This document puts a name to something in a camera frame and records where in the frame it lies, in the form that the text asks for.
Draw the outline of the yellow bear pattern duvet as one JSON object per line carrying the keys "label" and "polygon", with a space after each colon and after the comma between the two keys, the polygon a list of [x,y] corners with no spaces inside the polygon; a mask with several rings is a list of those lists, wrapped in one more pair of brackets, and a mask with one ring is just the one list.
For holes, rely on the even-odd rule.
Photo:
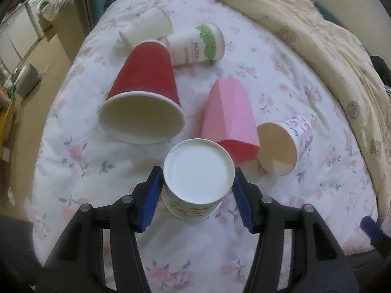
{"label": "yellow bear pattern duvet", "polygon": [[390,99],[359,39],[310,0],[220,0],[275,33],[342,106],[372,179],[380,219],[390,210]]}

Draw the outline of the white kitchen cabinet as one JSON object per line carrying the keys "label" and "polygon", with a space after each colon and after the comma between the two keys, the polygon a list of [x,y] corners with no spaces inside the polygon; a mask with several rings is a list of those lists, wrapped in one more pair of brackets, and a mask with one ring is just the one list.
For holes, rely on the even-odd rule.
{"label": "white kitchen cabinet", "polygon": [[25,5],[1,24],[1,61],[6,70],[13,72],[38,40]]}

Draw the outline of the red ribbed paper cup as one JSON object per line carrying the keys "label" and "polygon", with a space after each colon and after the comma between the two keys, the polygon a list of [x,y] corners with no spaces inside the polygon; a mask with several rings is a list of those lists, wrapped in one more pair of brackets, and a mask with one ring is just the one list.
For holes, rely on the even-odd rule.
{"label": "red ribbed paper cup", "polygon": [[170,53],[157,40],[129,54],[99,112],[99,125],[130,144],[159,144],[185,126]]}

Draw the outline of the pink faceted plastic cup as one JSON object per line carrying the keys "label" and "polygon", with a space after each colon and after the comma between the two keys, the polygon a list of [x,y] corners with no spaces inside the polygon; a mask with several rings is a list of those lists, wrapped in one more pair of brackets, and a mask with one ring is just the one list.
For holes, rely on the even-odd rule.
{"label": "pink faceted plastic cup", "polygon": [[256,159],[261,148],[250,97],[236,78],[216,80],[209,92],[201,137],[222,146],[236,163]]}

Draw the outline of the plain white paper cup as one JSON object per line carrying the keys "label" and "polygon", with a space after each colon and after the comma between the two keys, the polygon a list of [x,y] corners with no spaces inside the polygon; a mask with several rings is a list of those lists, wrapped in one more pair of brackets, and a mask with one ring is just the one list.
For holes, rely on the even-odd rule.
{"label": "plain white paper cup", "polygon": [[129,50],[146,40],[158,40],[173,33],[169,16],[160,8],[152,7],[132,20],[119,32]]}

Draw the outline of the dark clothes pile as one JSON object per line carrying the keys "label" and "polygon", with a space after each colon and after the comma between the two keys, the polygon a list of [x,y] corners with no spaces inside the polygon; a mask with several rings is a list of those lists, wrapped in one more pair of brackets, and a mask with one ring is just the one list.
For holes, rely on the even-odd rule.
{"label": "dark clothes pile", "polygon": [[391,96],[391,71],[386,65],[385,61],[379,56],[370,56],[372,65],[376,72],[379,74],[387,95]]}

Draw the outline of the kitty pattern paper cup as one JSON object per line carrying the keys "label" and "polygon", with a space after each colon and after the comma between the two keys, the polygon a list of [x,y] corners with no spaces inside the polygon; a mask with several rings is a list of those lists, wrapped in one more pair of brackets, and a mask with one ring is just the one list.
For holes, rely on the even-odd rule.
{"label": "kitty pattern paper cup", "polygon": [[261,124],[257,132],[261,142],[257,161],[266,172],[279,176],[294,170],[314,140],[311,123],[300,115]]}

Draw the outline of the grey trash bin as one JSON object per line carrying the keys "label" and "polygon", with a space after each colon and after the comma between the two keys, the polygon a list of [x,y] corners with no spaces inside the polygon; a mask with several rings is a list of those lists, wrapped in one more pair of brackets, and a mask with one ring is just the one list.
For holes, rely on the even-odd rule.
{"label": "grey trash bin", "polygon": [[17,94],[26,99],[40,80],[40,73],[31,63],[29,63],[20,71],[20,74],[15,81],[15,90]]}

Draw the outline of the yellow cartoon paper cup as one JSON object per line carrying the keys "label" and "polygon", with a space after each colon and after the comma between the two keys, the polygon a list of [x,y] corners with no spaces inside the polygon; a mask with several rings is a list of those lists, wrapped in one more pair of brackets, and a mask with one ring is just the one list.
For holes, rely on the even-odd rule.
{"label": "yellow cartoon paper cup", "polygon": [[235,166],[219,144],[194,138],[174,146],[163,166],[162,200],[182,220],[211,216],[233,186]]}

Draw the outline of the white washing machine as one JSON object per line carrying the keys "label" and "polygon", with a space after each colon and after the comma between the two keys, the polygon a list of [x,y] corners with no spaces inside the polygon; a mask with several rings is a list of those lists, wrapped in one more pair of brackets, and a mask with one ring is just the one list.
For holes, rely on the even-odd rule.
{"label": "white washing machine", "polygon": [[26,9],[32,21],[33,27],[41,40],[44,38],[44,29],[40,24],[40,13],[53,0],[26,0]]}

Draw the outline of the green label paper cup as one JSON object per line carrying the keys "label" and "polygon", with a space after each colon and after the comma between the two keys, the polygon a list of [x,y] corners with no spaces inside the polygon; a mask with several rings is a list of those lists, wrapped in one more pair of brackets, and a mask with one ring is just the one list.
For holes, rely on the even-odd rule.
{"label": "green label paper cup", "polygon": [[225,40],[213,23],[199,25],[166,37],[173,66],[220,61],[225,55]]}

